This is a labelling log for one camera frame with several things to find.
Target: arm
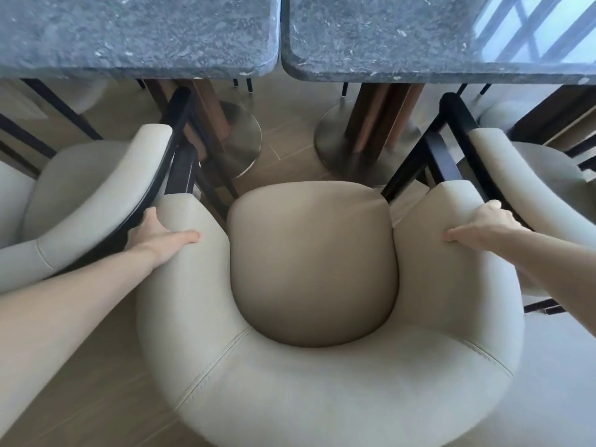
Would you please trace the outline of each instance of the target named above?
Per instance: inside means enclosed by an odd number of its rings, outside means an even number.
[[[0,296],[0,437],[124,296],[199,239],[170,233],[151,208],[126,251]]]
[[[596,251],[532,232],[500,207],[498,201],[481,205],[469,224],[450,229],[445,240],[501,256],[596,336]]]

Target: person's right arm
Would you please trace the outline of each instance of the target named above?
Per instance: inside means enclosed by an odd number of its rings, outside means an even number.
[[[481,205],[469,224],[450,229],[445,240],[512,263],[596,336],[596,250],[532,232],[500,207],[499,201]]]

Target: round metal base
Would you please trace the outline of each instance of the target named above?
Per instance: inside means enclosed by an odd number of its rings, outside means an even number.
[[[223,140],[223,153],[218,154],[226,174],[235,179],[247,172],[257,161],[262,135],[257,119],[241,106],[219,102],[232,132]]]
[[[353,154],[352,144],[344,137],[354,102],[341,101],[321,119],[315,129],[315,150],[325,167],[336,176],[368,187],[383,187],[398,170],[421,133],[412,121],[392,147],[385,147],[374,163],[363,163]]]

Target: tile floor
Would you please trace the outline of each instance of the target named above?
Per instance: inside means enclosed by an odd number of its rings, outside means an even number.
[[[255,166],[236,185],[243,193],[278,182],[331,179],[318,161],[312,134],[323,114],[340,97],[339,83],[305,83],[288,77],[281,67],[253,81],[249,96],[232,82],[215,82],[222,99],[242,104],[259,121],[263,150]],[[427,126],[440,96],[458,85],[427,85],[413,113]],[[499,101],[523,97],[540,102],[556,87],[495,85],[477,97],[482,85],[469,85],[464,99],[475,115]],[[351,84],[348,98],[358,85]],[[101,102],[86,117],[108,139],[130,138],[143,123],[159,113],[147,91],[136,82],[110,82]],[[85,141],[68,122],[21,123],[56,148]],[[43,159],[11,141],[37,165]],[[453,155],[449,134],[446,139]],[[391,208],[394,219],[425,193],[414,183]],[[81,345],[48,386],[6,434],[0,447],[206,446],[169,410],[151,381],[135,332],[134,298],[125,299]],[[583,447],[593,445],[596,426],[596,340],[569,315],[526,318],[526,345],[522,365],[511,391],[496,411],[450,447]]]

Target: marble tabletop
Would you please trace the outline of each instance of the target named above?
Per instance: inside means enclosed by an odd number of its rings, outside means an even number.
[[[2,0],[0,77],[270,72],[281,0]]]
[[[300,80],[596,84],[596,0],[282,0]]]

